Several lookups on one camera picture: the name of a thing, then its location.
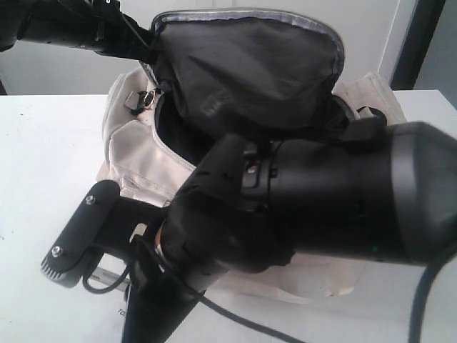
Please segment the white wall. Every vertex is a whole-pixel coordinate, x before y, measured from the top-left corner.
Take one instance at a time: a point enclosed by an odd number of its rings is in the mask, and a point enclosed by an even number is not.
[[[123,0],[121,9],[143,27],[175,9],[263,7],[304,14],[330,24],[342,36],[352,80],[372,70],[391,78],[416,0]],[[90,51],[18,42],[0,54],[0,77],[9,94],[104,94],[134,61],[102,57]]]
[[[439,89],[457,108],[457,0],[447,0],[415,89]]]

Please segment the gray fabric trim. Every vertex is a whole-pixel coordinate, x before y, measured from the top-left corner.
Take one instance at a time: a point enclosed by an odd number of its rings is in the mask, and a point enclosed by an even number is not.
[[[286,24],[300,27],[305,30],[318,32],[331,37],[336,47],[336,58],[333,65],[333,73],[340,76],[344,67],[344,46],[341,37],[328,25],[320,21],[299,16],[285,11],[273,11],[263,9],[228,9],[228,10],[208,10],[208,11],[172,11],[157,15],[151,23],[151,30],[156,37],[164,25],[171,21],[213,21],[230,19],[270,19],[277,20]]]

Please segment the bolt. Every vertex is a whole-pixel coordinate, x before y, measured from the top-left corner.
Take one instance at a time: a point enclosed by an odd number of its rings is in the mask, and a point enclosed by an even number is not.
[[[51,249],[51,254],[52,254],[52,257],[60,257],[62,256],[62,254],[64,253],[64,250],[59,247],[58,245],[56,245],[55,247],[52,247]]]
[[[95,204],[95,197],[93,195],[88,195],[86,198],[86,204],[89,206]]]
[[[248,174],[254,174],[256,171],[257,171],[256,165],[250,166],[247,170]]]

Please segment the white table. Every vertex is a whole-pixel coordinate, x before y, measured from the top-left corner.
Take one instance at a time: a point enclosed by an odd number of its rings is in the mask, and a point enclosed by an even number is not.
[[[457,137],[457,111],[438,91],[396,92],[406,117]],[[106,96],[0,96],[0,342],[88,342],[121,292],[96,296],[43,277],[41,259],[103,160]],[[422,268],[369,264],[355,291],[308,305],[235,295],[208,296],[249,319],[310,343],[405,342]],[[424,342],[457,335],[457,263],[433,288]],[[276,342],[197,306],[169,342]]]

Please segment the open bag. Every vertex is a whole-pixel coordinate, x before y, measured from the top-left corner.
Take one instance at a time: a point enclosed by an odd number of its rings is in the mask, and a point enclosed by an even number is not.
[[[103,122],[106,161],[99,178],[118,182],[123,197],[168,206],[227,133],[280,139],[309,127],[344,129],[357,118],[354,105],[331,92],[344,50],[322,23],[277,11],[227,10],[170,12],[152,25],[162,52],[153,66],[116,80]],[[304,303],[349,293],[364,266],[297,254],[286,267],[230,272],[213,287]]]

